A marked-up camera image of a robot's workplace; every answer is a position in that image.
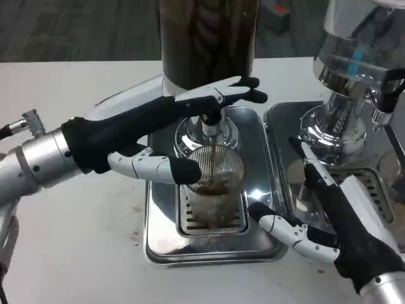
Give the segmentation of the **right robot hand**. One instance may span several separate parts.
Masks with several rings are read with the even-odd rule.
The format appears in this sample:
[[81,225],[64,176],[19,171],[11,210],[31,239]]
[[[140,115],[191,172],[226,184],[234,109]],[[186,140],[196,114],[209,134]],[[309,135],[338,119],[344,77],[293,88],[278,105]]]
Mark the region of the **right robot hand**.
[[289,142],[304,162],[304,183],[334,233],[287,219],[258,201],[249,205],[249,216],[298,254],[333,264],[364,303],[404,303],[404,254],[363,183],[354,175],[336,183],[309,144],[296,137]]

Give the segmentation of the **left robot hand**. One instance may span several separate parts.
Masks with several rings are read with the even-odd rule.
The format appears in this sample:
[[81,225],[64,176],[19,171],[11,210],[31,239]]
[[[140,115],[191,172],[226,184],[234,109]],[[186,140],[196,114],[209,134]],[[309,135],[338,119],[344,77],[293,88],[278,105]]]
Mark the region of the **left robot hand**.
[[224,107],[241,99],[263,104],[268,96],[258,86],[256,77],[230,77],[177,96],[145,101],[103,120],[75,117],[61,125],[61,132],[76,165],[85,174],[112,170],[145,181],[193,184],[201,178],[196,161],[147,151],[137,141],[181,118],[205,115],[212,120]]

